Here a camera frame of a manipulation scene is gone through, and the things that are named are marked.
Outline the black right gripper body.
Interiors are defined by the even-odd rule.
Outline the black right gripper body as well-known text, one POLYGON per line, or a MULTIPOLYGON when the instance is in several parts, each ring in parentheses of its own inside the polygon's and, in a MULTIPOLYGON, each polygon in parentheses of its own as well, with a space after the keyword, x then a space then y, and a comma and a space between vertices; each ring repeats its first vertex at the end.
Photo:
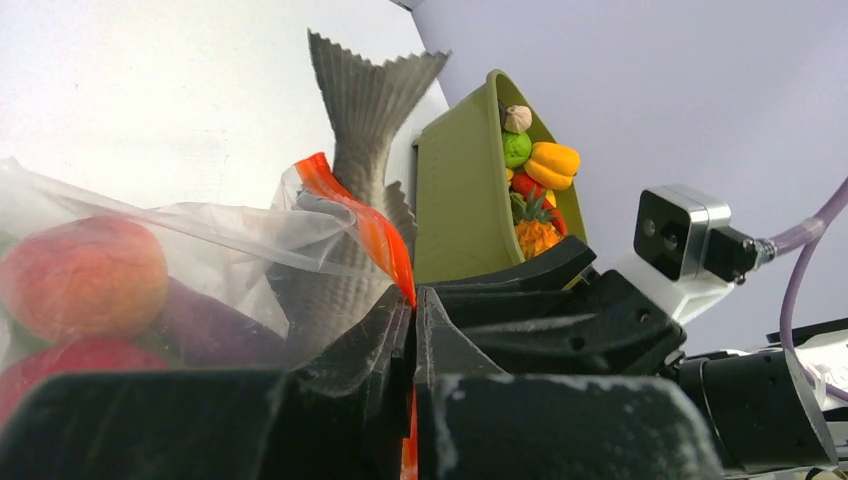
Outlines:
POLYGON ((765 351, 688 359, 675 381, 709 425, 727 474, 838 464, 822 410, 794 357, 765 351))

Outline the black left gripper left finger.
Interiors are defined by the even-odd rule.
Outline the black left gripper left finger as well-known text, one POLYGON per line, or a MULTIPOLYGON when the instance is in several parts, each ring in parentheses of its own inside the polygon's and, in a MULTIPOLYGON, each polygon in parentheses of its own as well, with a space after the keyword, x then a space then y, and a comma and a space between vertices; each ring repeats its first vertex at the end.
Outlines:
POLYGON ((413 313, 388 288, 302 367, 47 380, 1 436, 5 479, 395 479, 413 313))

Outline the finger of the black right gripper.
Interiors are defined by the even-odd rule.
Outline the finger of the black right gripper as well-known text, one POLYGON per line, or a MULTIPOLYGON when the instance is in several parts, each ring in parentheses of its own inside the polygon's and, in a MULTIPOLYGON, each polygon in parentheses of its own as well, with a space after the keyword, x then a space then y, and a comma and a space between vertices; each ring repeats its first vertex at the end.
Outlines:
POLYGON ((435 287, 453 324, 510 373, 655 375, 684 329, 609 270, 571 289, 435 287))
POLYGON ((518 265, 473 277, 424 283, 439 292, 501 292, 561 290, 592 265, 595 252, 568 235, 541 255, 518 265))

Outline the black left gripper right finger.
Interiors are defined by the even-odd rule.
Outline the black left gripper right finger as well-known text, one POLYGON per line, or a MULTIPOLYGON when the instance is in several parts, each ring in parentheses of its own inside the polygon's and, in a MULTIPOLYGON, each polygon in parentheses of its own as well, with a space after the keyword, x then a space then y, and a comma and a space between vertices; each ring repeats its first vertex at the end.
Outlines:
POLYGON ((418 292, 422 479, 719 479, 707 424, 659 377, 512 375, 418 292))

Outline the grey toy fish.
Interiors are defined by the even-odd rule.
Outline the grey toy fish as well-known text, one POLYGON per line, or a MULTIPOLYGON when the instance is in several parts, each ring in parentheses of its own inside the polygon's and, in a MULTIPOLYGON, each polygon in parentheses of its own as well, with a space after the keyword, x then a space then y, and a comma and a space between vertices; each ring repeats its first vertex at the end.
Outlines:
MULTIPOLYGON (((374 208, 405 245, 418 231, 400 182, 386 183, 390 147, 450 57, 409 54, 381 64, 311 31, 310 57, 335 136, 332 174, 355 199, 374 208)), ((286 319, 282 365, 297 367, 360 322, 389 287, 380 268, 349 235, 330 247, 333 263, 361 271, 338 276, 274 263, 266 271, 286 319)))

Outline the purple eggplant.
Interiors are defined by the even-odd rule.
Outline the purple eggplant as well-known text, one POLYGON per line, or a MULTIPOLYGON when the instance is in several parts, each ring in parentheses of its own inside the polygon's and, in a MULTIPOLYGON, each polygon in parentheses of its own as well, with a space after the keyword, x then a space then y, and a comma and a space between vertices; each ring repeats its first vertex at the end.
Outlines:
POLYGON ((281 368, 285 340, 269 327, 171 277, 150 329, 191 367, 281 368))

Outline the orange peach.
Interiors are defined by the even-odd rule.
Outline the orange peach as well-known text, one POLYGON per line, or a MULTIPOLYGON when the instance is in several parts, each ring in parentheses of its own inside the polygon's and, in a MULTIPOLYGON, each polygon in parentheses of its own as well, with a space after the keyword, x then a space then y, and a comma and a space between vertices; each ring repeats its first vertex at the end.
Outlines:
POLYGON ((1 260, 1 300, 37 337, 132 338, 165 304, 166 257, 146 227, 95 216, 30 234, 1 260))

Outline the clear orange zip bag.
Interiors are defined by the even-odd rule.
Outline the clear orange zip bag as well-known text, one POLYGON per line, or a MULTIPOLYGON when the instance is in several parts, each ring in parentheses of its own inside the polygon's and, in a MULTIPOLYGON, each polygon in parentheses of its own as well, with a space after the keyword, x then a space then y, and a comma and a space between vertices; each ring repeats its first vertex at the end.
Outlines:
MULTIPOLYGON (((271 209, 210 203, 177 203, 139 208, 25 169, 14 159, 1 164, 1 260, 26 236, 71 221, 117 216, 150 230, 159 240, 171 277, 262 323, 284 340, 289 322, 266 277, 274 263, 338 276, 361 271, 333 263, 331 246, 351 236, 380 268, 380 279, 396 287, 413 310, 417 299, 403 239, 376 210, 356 201, 332 177, 322 156, 298 162, 281 178, 271 209)), ((150 329, 122 338, 163 358, 164 370, 117 372, 269 369, 191 367, 150 329)), ((13 318, 1 300, 1 373, 22 358, 54 345, 13 318)))

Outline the red apple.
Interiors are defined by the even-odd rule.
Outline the red apple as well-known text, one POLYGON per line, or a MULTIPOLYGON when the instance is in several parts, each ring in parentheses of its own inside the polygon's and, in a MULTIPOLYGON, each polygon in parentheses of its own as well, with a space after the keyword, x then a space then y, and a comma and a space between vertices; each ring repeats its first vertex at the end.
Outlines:
POLYGON ((22 399, 50 376, 169 368, 157 354, 122 338, 84 338, 51 346, 18 360, 1 373, 1 427, 22 399))

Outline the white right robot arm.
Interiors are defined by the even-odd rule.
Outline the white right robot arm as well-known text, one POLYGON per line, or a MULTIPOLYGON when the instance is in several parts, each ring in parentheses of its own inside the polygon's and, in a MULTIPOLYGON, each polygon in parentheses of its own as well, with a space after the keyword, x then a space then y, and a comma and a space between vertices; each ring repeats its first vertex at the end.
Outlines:
POLYGON ((751 350, 683 350, 686 323, 755 257, 722 229, 696 276, 671 280, 635 254, 597 274, 592 251, 570 236, 534 260, 434 288, 450 320, 510 373, 665 377, 700 411, 727 477, 818 479, 847 466, 845 320, 783 327, 751 350))

